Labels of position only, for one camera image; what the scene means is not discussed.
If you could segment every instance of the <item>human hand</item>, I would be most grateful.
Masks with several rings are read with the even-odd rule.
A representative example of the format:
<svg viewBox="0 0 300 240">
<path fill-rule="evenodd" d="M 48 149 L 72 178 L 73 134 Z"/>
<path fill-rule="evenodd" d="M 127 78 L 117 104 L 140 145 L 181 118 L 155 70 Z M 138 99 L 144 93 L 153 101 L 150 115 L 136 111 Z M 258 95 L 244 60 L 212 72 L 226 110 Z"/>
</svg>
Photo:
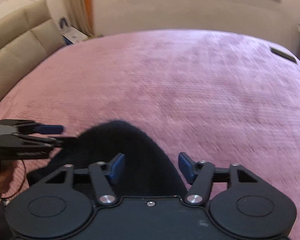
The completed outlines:
<svg viewBox="0 0 300 240">
<path fill-rule="evenodd" d="M 17 167 L 16 161 L 4 161 L 0 171 L 0 193 L 6 193 L 10 188 L 10 183 L 13 180 L 13 172 Z"/>
</svg>

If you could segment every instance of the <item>pink blanket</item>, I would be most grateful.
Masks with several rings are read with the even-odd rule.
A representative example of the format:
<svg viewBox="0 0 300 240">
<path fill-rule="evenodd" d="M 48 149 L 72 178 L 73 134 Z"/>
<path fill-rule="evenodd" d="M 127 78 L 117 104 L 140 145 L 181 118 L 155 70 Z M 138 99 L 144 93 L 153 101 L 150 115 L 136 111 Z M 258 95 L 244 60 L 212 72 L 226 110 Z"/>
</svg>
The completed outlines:
<svg viewBox="0 0 300 240">
<path fill-rule="evenodd" d="M 300 62 L 269 46 L 288 52 L 252 37 L 190 30 L 68 46 L 10 91 L 0 119 L 61 124 L 67 135 L 123 119 L 174 164 L 181 151 L 219 167 L 241 163 L 295 202 L 290 236 L 300 240 Z M 29 161 L 28 171 L 46 163 Z M 21 177 L 19 168 L 13 189 Z"/>
</svg>

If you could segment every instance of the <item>black pants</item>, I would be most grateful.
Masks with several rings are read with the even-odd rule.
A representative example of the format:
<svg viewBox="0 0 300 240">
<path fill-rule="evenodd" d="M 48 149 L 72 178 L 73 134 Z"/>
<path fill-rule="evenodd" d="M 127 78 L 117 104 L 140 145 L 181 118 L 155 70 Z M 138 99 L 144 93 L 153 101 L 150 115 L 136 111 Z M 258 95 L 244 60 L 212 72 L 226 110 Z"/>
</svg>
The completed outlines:
<svg viewBox="0 0 300 240">
<path fill-rule="evenodd" d="M 118 197 L 186 195 L 181 177 L 163 150 L 144 132 L 123 121 L 102 124 L 82 133 L 75 144 L 64 147 L 46 167 L 30 172 L 27 179 L 31 186 L 65 164 L 87 168 L 98 161 L 109 162 L 118 153 L 126 157 L 124 174 L 113 186 Z M 1 204 L 0 240 L 10 237 Z"/>
</svg>

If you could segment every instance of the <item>black round object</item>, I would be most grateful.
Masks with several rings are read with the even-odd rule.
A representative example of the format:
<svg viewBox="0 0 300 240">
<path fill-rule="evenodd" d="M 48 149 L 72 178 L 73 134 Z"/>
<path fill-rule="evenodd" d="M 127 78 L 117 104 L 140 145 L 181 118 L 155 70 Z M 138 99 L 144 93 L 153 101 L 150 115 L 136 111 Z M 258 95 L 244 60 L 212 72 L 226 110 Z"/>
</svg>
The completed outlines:
<svg viewBox="0 0 300 240">
<path fill-rule="evenodd" d="M 226 231 L 252 239 L 287 236 L 297 216 L 286 195 L 255 183 L 221 192 L 211 200 L 209 212 Z"/>
<path fill-rule="evenodd" d="M 11 201 L 6 219 L 23 236 L 51 239 L 82 227 L 92 211 L 89 198 L 70 186 L 43 184 L 32 186 Z"/>
</svg>

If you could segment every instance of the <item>beige headboard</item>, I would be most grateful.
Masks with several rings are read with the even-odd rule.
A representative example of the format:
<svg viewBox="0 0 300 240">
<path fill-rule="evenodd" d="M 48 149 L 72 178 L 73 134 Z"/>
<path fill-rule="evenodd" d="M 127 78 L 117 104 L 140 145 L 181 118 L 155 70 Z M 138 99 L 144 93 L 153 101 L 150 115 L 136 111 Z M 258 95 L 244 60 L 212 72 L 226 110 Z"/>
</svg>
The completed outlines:
<svg viewBox="0 0 300 240">
<path fill-rule="evenodd" d="M 65 45 L 46 0 L 0 19 L 0 101 L 24 76 Z"/>
</svg>

